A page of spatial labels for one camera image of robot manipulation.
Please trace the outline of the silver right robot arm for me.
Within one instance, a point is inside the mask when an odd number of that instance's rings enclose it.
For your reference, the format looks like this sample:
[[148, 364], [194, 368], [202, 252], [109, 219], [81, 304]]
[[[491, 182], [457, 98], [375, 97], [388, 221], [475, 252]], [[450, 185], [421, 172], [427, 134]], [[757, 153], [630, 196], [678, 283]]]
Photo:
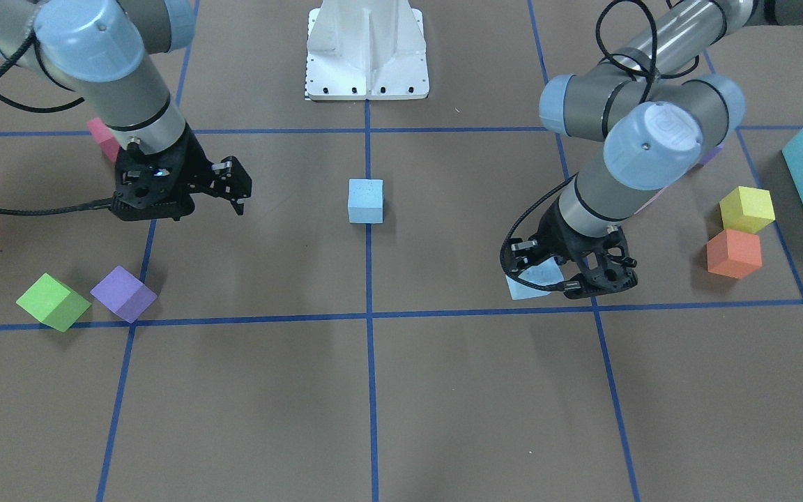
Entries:
[[188, 1], [0, 1], [0, 79], [22, 67], [79, 95], [118, 142], [109, 198], [0, 214], [25, 217], [108, 210], [120, 220], [180, 220], [197, 193], [236, 214], [252, 179], [236, 157], [211, 162], [152, 62], [188, 47]]

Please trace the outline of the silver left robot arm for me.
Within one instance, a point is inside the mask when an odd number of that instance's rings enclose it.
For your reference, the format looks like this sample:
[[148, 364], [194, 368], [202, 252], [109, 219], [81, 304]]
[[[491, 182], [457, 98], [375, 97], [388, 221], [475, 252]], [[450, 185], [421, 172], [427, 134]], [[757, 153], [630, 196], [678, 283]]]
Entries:
[[[736, 130], [746, 100], [723, 75], [687, 79], [705, 49], [744, 26], [803, 26], [803, 1], [678, 1], [586, 75], [549, 80], [538, 111], [547, 130], [602, 143], [602, 151], [545, 194], [551, 206], [526, 239], [507, 235], [500, 266], [510, 284], [567, 298], [615, 294], [638, 283], [622, 223]], [[682, 77], [683, 83], [667, 80]]]

